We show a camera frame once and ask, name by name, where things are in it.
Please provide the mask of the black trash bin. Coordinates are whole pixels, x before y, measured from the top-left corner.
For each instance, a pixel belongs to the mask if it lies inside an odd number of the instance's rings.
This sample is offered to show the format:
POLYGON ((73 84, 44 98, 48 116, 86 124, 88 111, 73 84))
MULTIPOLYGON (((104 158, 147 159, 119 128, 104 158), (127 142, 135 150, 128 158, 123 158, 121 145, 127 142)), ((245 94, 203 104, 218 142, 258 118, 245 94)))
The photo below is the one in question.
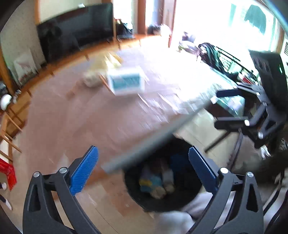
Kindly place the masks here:
POLYGON ((200 192, 201 180, 188 159, 191 147, 173 137, 125 171, 127 192, 145 212, 180 210, 200 192))

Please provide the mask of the teal trash in bin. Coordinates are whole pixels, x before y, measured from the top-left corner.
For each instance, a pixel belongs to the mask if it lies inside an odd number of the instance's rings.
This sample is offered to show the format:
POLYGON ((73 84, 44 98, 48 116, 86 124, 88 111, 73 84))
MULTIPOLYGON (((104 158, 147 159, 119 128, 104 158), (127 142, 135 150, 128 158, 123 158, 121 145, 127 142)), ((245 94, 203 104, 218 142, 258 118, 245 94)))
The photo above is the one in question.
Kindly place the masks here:
POLYGON ((166 166, 160 166, 157 172, 144 166, 139 178, 140 190, 149 193, 155 199, 162 199, 175 192, 174 173, 166 166))

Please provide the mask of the red plastic basket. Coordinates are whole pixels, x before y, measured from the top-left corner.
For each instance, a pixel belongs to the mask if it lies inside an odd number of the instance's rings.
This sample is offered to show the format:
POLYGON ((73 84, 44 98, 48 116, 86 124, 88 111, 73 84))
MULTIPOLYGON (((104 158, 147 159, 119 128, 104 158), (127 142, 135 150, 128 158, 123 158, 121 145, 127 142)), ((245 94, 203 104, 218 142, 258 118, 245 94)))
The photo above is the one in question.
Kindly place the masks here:
POLYGON ((6 175, 8 187, 11 191, 17 183, 14 166, 0 159, 0 171, 6 175))

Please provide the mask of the wooden side stool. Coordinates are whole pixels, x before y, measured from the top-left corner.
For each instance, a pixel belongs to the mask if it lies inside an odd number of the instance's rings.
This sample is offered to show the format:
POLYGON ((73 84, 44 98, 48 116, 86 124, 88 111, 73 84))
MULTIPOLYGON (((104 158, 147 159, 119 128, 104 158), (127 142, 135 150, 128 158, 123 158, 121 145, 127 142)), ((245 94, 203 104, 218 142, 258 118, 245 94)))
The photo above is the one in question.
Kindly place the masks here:
POLYGON ((10 162, 13 162, 13 154, 12 154, 12 149, 16 149, 18 152, 22 153, 22 150, 16 146, 13 143, 13 137, 7 132, 7 127, 11 123, 16 129, 20 132, 23 130, 16 124, 13 119, 7 114, 6 112, 3 113, 3 116, 1 118, 1 141, 6 141, 8 143, 8 154, 4 153, 1 151, 1 155, 4 156, 6 159, 8 159, 10 162))

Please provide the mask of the white teal floss box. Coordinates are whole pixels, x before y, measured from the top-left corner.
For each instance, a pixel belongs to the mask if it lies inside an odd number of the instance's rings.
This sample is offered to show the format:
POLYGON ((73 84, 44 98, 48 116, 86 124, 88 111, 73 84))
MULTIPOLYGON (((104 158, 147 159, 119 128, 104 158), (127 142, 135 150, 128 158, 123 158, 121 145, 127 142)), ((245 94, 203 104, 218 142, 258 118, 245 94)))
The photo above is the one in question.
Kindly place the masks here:
POLYGON ((142 69, 126 67, 107 73, 108 87, 116 96, 133 95, 145 91, 147 76, 142 69))

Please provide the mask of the wooden tv cabinet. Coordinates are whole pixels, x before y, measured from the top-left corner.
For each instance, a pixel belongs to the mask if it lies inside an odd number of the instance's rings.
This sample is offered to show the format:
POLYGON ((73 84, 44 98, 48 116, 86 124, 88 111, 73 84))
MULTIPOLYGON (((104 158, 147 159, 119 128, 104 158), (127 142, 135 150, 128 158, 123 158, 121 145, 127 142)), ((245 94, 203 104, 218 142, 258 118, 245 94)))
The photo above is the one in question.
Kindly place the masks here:
MULTIPOLYGON (((1 13, 1 23, 8 22, 8 16, 12 16, 12 14, 16 11, 16 9, 20 6, 20 1, 1 1, 1 10, 4 10, 4 13, 1 13)), ((19 129, 23 129, 27 124, 28 120, 28 107, 31 104, 32 93, 31 91, 44 80, 50 77, 54 77, 55 73, 60 70, 72 66, 74 63, 79 63, 84 58, 87 61, 99 53, 109 52, 112 50, 121 50, 126 47, 133 46, 143 46, 145 43, 156 45, 156 43, 164 46, 165 48, 170 47, 170 43, 172 40, 172 34, 169 37, 162 37, 160 35, 145 35, 145 34, 136 34, 134 39, 124 39, 122 41, 118 41, 113 39, 113 42, 101 42, 99 44, 90 46, 84 50, 78 51, 74 54, 68 55, 66 58, 61 59, 58 62, 45 65, 40 68, 36 76, 29 80, 22 88, 21 94, 19 94, 18 102, 16 104, 10 103, 6 109, 6 113, 9 114, 11 119, 16 122, 18 127, 15 127, 13 124, 7 125, 7 133, 11 137, 15 137, 16 134, 19 133, 19 129)), ((16 92, 16 86, 14 85, 14 81, 12 81, 12 77, 9 74, 8 67, 4 61, 3 51, 1 48, 1 78, 3 82, 7 85, 7 89, 9 92, 16 92)))

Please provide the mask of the white round helmet lamp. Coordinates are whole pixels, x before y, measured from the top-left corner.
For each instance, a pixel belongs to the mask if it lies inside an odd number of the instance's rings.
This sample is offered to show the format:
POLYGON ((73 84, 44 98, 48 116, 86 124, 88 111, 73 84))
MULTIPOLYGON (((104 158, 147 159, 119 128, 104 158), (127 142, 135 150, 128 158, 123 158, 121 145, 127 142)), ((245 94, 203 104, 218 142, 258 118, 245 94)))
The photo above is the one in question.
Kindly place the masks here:
POLYGON ((0 106, 3 111, 6 110, 7 106, 11 103, 12 96, 9 94, 4 94, 1 97, 0 106))

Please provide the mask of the black flat television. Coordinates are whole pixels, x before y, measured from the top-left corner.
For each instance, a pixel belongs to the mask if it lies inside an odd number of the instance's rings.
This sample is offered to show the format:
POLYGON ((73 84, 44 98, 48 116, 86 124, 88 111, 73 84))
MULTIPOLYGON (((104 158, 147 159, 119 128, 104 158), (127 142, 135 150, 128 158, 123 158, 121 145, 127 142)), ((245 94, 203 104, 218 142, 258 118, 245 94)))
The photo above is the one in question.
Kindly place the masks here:
POLYGON ((78 8, 53 17, 37 26, 47 63, 113 38, 113 4, 102 3, 78 8))

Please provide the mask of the beige drawstring pouch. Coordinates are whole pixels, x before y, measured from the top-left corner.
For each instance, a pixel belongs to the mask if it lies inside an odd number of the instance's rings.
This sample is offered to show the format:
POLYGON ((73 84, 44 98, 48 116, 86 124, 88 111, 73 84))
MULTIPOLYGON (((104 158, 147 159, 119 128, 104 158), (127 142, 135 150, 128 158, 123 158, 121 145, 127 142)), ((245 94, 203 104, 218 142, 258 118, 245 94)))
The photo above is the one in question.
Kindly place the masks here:
POLYGON ((108 90, 107 74, 122 66, 123 59, 115 52, 103 52, 96 56, 94 63, 82 74, 75 85, 66 93, 68 99, 74 97, 81 88, 97 88, 104 85, 108 90))

